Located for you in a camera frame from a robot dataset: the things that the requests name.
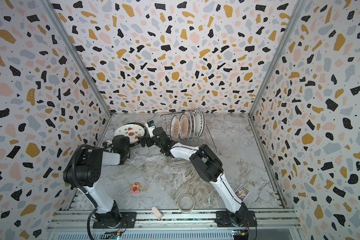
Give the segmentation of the black rimmed cream plate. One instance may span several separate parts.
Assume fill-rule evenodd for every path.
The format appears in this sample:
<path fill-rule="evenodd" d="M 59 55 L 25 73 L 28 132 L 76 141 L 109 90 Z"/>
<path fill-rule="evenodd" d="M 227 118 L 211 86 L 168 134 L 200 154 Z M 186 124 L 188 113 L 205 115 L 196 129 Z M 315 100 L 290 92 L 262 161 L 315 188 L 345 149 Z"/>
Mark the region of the black rimmed cream plate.
<path fill-rule="evenodd" d="M 129 144 L 129 147 L 130 147 L 130 148 L 132 148 L 132 147 L 137 147 L 137 146 L 141 146 L 139 140 L 138 140 L 137 142 L 135 142 L 135 143 L 130 143 L 130 144 Z"/>

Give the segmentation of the watermelon pattern plate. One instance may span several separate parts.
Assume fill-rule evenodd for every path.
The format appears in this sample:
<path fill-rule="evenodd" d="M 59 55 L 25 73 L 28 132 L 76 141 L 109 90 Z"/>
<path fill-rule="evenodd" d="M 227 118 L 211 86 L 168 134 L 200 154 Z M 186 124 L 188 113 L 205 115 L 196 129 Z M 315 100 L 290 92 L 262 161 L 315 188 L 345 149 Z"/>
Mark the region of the watermelon pattern plate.
<path fill-rule="evenodd" d="M 121 127 L 118 127 L 114 131 L 114 137 L 122 135 L 130 139 L 130 144 L 135 144 L 139 141 L 138 137 L 146 135 L 146 128 L 140 123 L 128 123 Z"/>

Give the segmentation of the white striped plate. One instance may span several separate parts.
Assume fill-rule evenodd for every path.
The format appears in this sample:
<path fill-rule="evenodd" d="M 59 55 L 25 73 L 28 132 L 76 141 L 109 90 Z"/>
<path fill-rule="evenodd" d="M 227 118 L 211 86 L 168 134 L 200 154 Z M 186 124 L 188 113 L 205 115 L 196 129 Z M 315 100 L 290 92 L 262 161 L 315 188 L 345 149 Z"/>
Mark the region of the white striped plate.
<path fill-rule="evenodd" d="M 193 110 L 193 116 L 194 116 L 194 138 L 199 138 L 204 134 L 205 128 L 206 128 L 206 119 L 205 114 L 196 109 Z"/>

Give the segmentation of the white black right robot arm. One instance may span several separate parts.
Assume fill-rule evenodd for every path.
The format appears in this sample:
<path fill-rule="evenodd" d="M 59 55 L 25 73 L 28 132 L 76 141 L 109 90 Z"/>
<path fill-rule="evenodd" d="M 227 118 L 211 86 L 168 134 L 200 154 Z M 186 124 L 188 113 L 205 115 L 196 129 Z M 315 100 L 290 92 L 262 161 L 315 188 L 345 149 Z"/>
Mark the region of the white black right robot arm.
<path fill-rule="evenodd" d="M 222 198 L 226 209 L 216 212 L 218 227 L 257 227 L 255 213 L 250 211 L 232 189 L 223 170 L 221 160 L 205 144 L 199 147 L 186 146 L 171 140 L 162 127 L 155 128 L 151 135 L 138 138 L 142 147 L 153 145 L 160 148 L 166 157 L 188 160 L 201 179 L 210 183 Z"/>

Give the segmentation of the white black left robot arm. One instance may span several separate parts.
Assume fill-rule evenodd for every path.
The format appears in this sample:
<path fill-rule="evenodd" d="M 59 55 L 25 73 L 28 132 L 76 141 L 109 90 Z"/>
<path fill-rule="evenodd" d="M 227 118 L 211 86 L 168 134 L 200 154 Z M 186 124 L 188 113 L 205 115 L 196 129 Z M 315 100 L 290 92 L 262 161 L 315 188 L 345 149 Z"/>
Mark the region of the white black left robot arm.
<path fill-rule="evenodd" d="M 123 165 L 130 155 L 130 139 L 113 137 L 111 149 L 80 145 L 63 172 L 64 182 L 80 190 L 94 206 L 92 216 L 99 224 L 116 227 L 121 222 L 117 203 L 108 195 L 101 179 L 102 166 Z"/>

